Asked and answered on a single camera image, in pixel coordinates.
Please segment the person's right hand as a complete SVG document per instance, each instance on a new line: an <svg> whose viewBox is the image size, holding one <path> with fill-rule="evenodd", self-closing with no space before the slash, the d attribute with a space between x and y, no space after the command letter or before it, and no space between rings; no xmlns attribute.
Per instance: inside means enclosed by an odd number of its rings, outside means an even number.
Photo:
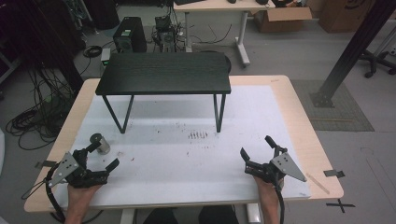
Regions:
<svg viewBox="0 0 396 224"><path fill-rule="evenodd" d="M268 203L270 201L277 200L276 189L272 183L266 183L256 176L254 176L254 180L256 182L261 201Z"/></svg>

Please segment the black curtain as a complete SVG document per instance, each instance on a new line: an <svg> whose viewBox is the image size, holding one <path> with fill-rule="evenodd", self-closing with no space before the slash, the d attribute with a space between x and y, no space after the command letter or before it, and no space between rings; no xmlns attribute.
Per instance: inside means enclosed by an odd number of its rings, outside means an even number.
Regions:
<svg viewBox="0 0 396 224"><path fill-rule="evenodd" d="M80 91L83 78L74 58L87 45L63 0L0 0L0 30L36 75L56 69L73 93Z"/></svg>

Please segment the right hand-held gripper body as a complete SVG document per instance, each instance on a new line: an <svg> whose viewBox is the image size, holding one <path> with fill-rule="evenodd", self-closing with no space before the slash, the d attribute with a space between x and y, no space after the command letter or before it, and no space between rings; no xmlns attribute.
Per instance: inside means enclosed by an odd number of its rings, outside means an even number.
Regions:
<svg viewBox="0 0 396 224"><path fill-rule="evenodd" d="M291 176L302 182L306 181L303 172L283 147L275 148L275 156L267 163L245 161L245 173L256 176L266 183L276 185L285 175Z"/></svg>

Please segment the black office chair base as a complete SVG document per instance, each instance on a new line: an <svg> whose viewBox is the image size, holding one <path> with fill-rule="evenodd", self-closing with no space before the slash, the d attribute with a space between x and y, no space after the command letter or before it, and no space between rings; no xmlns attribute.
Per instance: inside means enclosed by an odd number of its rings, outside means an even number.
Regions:
<svg viewBox="0 0 396 224"><path fill-rule="evenodd" d="M364 60L370 63L370 71L365 73L364 76L366 78L372 77L376 70L377 66L379 64L385 65L386 67L389 68L388 74L391 76L396 75L396 63L391 63L386 60L386 57L389 55L388 51L378 53L375 55L374 53L371 53L367 49L362 53L362 55L359 57L360 60Z"/></svg>

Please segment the small white box device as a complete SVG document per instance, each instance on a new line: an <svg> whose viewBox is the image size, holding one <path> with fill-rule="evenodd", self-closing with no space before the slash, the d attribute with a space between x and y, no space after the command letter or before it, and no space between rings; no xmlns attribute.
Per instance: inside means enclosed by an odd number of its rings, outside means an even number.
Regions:
<svg viewBox="0 0 396 224"><path fill-rule="evenodd" d="M103 66L106 66L108 64L108 61L111 56L111 49L110 48L103 48L102 49L102 54L101 54L101 63Z"/></svg>

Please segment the open cardboard box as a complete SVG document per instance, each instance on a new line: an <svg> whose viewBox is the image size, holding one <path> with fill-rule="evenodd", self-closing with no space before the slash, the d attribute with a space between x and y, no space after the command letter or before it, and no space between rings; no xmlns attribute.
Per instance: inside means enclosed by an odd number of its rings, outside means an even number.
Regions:
<svg viewBox="0 0 396 224"><path fill-rule="evenodd" d="M311 19L309 7L278 7L254 14L254 22L260 33L299 32L304 21Z"/></svg>

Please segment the white table mat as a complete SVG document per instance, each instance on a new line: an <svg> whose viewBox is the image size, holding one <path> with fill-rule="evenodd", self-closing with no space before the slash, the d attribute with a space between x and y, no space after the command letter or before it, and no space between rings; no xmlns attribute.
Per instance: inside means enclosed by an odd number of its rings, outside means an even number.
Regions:
<svg viewBox="0 0 396 224"><path fill-rule="evenodd" d="M202 203L244 203L257 199L240 152L265 163L274 151L271 136L295 158L273 89L234 86L224 97L222 126L215 124L210 95L96 96L73 147L86 147L100 133L110 145L93 152L88 167L119 166L92 199L93 207L144 207Z"/></svg>

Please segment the black round stool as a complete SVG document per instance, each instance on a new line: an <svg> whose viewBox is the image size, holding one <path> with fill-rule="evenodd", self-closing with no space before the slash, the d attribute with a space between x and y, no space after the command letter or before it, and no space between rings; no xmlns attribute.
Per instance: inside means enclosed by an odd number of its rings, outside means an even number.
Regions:
<svg viewBox="0 0 396 224"><path fill-rule="evenodd" d="M202 53L222 53L222 52L218 52L218 51L215 51L215 50L202 50L200 52L202 52ZM224 54L224 57L225 57L226 65L227 65L227 73L230 74L230 72L232 70L232 63L231 63L231 61L230 61L228 56L226 56Z"/></svg>

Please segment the person's legs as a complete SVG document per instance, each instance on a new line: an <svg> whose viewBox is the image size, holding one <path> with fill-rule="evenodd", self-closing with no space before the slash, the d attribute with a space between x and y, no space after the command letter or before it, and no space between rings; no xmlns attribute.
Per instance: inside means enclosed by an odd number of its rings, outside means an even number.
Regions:
<svg viewBox="0 0 396 224"><path fill-rule="evenodd" d="M207 205L198 208L156 208L143 224L239 224L232 205Z"/></svg>

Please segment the person's left hand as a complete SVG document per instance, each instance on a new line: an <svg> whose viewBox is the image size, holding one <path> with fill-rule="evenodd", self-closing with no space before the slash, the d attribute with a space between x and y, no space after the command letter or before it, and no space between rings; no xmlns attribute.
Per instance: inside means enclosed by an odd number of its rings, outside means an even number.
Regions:
<svg viewBox="0 0 396 224"><path fill-rule="evenodd" d="M67 186L68 189L68 204L69 205L88 205L90 204L94 194L101 188L100 185L92 186L89 188L77 189L71 185Z"/></svg>

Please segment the grey floor mat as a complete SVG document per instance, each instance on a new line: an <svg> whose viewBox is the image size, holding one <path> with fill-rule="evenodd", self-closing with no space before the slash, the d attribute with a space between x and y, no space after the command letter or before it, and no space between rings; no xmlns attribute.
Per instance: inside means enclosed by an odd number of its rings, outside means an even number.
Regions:
<svg viewBox="0 0 396 224"><path fill-rule="evenodd" d="M342 83L332 97L332 107L316 107L310 94L322 85L322 80L293 80L298 98L316 131L373 132L375 129Z"/></svg>

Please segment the black riser shelf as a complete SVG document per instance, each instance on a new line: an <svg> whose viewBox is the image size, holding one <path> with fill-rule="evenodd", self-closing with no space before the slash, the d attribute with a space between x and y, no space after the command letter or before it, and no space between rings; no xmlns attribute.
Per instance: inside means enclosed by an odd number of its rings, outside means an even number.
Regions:
<svg viewBox="0 0 396 224"><path fill-rule="evenodd" d="M114 120L110 96L211 94L220 131L231 91L229 65L221 52L118 53L110 57L95 94Z"/></svg>

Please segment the thin wooden stick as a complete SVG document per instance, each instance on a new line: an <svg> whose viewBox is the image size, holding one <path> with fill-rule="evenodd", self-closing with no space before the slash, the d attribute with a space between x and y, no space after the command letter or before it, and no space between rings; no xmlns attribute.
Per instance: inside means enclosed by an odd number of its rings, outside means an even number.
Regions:
<svg viewBox="0 0 396 224"><path fill-rule="evenodd" d="M316 186L318 186L320 189L322 189L326 194L330 194L330 191L326 189L318 180L316 180L311 174L306 173L307 178L310 179L311 182L313 182Z"/></svg>

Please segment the silver metal cup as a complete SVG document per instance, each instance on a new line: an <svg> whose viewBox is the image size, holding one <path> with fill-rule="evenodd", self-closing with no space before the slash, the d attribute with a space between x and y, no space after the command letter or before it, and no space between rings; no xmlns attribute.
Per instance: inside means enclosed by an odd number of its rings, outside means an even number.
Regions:
<svg viewBox="0 0 396 224"><path fill-rule="evenodd" d="M106 155L110 151L109 143L100 133L94 133L90 137L90 142L94 144L95 150L101 155Z"/></svg>

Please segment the black metal post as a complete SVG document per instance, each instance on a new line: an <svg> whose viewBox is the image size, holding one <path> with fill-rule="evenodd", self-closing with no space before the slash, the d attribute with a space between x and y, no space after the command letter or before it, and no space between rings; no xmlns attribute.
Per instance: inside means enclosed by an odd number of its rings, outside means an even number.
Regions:
<svg viewBox="0 0 396 224"><path fill-rule="evenodd" d="M330 74L318 91L310 94L314 107L333 107L332 97L337 89L395 9L396 0L375 0Z"/></svg>

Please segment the large closed cardboard box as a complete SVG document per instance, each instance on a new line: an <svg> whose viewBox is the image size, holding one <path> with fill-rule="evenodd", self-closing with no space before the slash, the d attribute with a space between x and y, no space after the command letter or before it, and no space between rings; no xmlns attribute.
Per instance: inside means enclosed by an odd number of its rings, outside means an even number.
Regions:
<svg viewBox="0 0 396 224"><path fill-rule="evenodd" d="M375 0L325 0L318 24L327 33L356 32Z"/></svg>

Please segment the black tape cross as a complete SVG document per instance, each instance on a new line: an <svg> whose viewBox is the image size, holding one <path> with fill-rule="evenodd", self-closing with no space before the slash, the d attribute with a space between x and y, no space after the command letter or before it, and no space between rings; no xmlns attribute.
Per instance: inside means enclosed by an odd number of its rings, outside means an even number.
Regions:
<svg viewBox="0 0 396 224"><path fill-rule="evenodd" d="M336 203L326 203L329 207L338 207L340 211L344 214L347 208L355 208L356 205L352 203L343 203L340 199Z"/></svg>

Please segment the black keyboard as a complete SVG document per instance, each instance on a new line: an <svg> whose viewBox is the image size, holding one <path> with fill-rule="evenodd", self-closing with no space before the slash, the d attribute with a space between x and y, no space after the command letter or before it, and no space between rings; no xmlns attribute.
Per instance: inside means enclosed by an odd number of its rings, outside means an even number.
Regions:
<svg viewBox="0 0 396 224"><path fill-rule="evenodd" d="M192 3L197 3L197 2L202 2L205 0L174 0L174 3L178 6L182 5L187 5L187 4L192 4Z"/></svg>

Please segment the black computer tower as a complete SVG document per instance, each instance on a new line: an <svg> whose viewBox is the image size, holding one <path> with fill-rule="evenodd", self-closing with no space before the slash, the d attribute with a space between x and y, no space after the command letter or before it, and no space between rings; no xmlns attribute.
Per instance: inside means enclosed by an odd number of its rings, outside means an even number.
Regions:
<svg viewBox="0 0 396 224"><path fill-rule="evenodd" d="M147 40L142 20L139 17L124 17L113 35L113 41L118 52L146 52Z"/></svg>

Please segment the light wooden table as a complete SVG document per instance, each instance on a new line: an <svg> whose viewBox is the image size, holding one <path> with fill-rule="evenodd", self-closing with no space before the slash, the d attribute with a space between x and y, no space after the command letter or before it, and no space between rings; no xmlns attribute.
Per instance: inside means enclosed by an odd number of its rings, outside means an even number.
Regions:
<svg viewBox="0 0 396 224"><path fill-rule="evenodd" d="M318 140L318 137L306 115L303 106L293 88L290 80L286 76L232 76L230 78L231 89L234 86L263 86L268 85L273 89L281 117L286 124L290 141L296 151L297 156L294 161L302 170L306 181L302 182L291 176L286 176L285 187L282 194L287 200L314 200L338 198L343 196L344 191L336 177L327 177L323 171L331 169L331 164L326 153ZM48 159L49 161L59 161L66 152L72 151L78 130L88 112L91 100L96 97L94 91L98 82L95 79L84 83L82 92L78 96L72 110L63 126L58 139L52 147ZM330 194L326 194L307 178L306 173L311 174L318 180ZM202 203L202 204L182 204L182 205L159 205L160 206L195 206L204 204L227 204L227 203ZM94 208L143 208L143 207L94 207Z"/></svg>

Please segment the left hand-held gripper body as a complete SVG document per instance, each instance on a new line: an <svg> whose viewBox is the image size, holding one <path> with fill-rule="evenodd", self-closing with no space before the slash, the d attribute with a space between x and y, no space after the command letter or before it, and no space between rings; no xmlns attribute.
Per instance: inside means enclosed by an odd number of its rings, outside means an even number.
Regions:
<svg viewBox="0 0 396 224"><path fill-rule="evenodd" d="M62 160L49 170L48 187L53 188L57 184L68 183L76 189L85 189L106 184L110 167L95 172L88 169L87 159L91 152L91 149L83 148L73 153L65 153Z"/></svg>

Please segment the white-legged desk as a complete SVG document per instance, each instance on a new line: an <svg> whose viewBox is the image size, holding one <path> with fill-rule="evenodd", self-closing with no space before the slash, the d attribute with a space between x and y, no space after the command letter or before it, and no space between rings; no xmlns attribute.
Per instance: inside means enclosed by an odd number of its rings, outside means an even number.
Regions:
<svg viewBox="0 0 396 224"><path fill-rule="evenodd" d="M272 0L264 5L260 5L256 0L236 0L235 3L230 3L228 0L203 0L195 3L185 5L174 4L175 12L182 12L185 18L185 50L192 52L192 42L190 39L189 15L192 12L207 12L207 11L238 11L241 13L241 21L239 28L239 35L235 38L235 45L240 55L242 65L247 67L250 65L250 60L244 46L244 37L247 27L248 14L251 11L263 11L275 8L276 5Z"/></svg>

